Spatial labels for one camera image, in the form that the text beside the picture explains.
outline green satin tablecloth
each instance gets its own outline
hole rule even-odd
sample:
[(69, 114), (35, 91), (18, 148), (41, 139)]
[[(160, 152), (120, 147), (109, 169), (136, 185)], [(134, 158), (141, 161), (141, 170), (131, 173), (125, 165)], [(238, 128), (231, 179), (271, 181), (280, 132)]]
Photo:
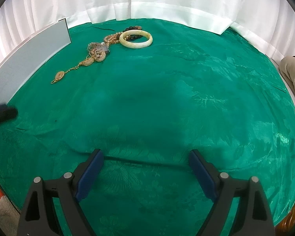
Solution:
[[(131, 25), (150, 32), (153, 44), (112, 45), (103, 62), (50, 84), (86, 57), (88, 43)], [(69, 32), (72, 44), (10, 101), (18, 118), (0, 126), (0, 185), (17, 207), (35, 176), (58, 178), (100, 148), (104, 167), (81, 202), (98, 236), (194, 236), (212, 206), (188, 167), (197, 148), (232, 177), (259, 177), (275, 223), (288, 213), (295, 202), (294, 105), (265, 55), (231, 29), (216, 35), (155, 19)]]

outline white curtain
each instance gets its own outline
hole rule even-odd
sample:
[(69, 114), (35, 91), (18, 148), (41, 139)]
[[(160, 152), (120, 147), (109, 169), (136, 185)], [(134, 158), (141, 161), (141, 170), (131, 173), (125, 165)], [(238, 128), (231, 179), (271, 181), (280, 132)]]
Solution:
[(111, 19), (159, 18), (221, 34), (232, 27), (277, 63), (295, 56), (295, 12), (286, 0), (6, 0), (0, 9), (0, 62), (39, 29)]

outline coin pendant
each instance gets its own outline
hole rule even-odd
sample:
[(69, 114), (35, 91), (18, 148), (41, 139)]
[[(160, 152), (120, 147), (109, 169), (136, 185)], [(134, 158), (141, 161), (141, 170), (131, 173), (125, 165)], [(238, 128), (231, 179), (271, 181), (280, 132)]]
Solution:
[(56, 77), (55, 77), (55, 80), (56, 81), (59, 81), (63, 78), (63, 76), (65, 75), (65, 72), (64, 71), (60, 71), (56, 74)]
[(103, 51), (100, 51), (101, 55), (95, 58), (95, 61), (102, 62), (106, 58), (106, 53)]
[(89, 66), (89, 65), (93, 64), (93, 62), (94, 62), (94, 59), (92, 57), (90, 57), (90, 58), (83, 60), (82, 65)]

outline bead necklace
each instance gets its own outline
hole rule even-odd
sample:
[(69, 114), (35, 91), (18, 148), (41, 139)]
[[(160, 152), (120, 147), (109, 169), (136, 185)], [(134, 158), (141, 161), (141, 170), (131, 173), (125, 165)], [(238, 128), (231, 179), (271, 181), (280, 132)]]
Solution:
[[(104, 38), (104, 42), (91, 42), (88, 46), (87, 46), (87, 51), (88, 51), (88, 55), (86, 57), (86, 59), (84, 59), (83, 61), (81, 61), (80, 63), (78, 63), (75, 67), (70, 68), (67, 71), (60, 71), (56, 74), (55, 79), (53, 79), (51, 81), (51, 84), (54, 84), (58, 81), (60, 81), (66, 73), (70, 72), (71, 70), (76, 70), (78, 69), (80, 66), (89, 66), (91, 64), (93, 64), (94, 61), (96, 62), (101, 62), (106, 58), (106, 55), (108, 55), (110, 53), (109, 50), (109, 46), (112, 44), (116, 44), (116, 43), (120, 43), (119, 38), (120, 35), (123, 32), (129, 31), (129, 30), (142, 30), (142, 27), (140, 26), (134, 26), (134, 27), (128, 27), (125, 30), (123, 30), (122, 32), (117, 32), (115, 34), (110, 34), (107, 35)], [(127, 35), (124, 39), (126, 41), (133, 41), (133, 40), (137, 40), (139, 38), (141, 38), (141, 35)]]

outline white board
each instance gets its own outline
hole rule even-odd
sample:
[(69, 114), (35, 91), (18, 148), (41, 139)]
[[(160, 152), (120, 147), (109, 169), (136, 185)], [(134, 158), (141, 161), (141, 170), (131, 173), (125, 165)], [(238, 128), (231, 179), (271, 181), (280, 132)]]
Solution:
[(48, 59), (70, 43), (67, 23), (62, 19), (18, 45), (0, 63), (0, 104), (8, 103)]

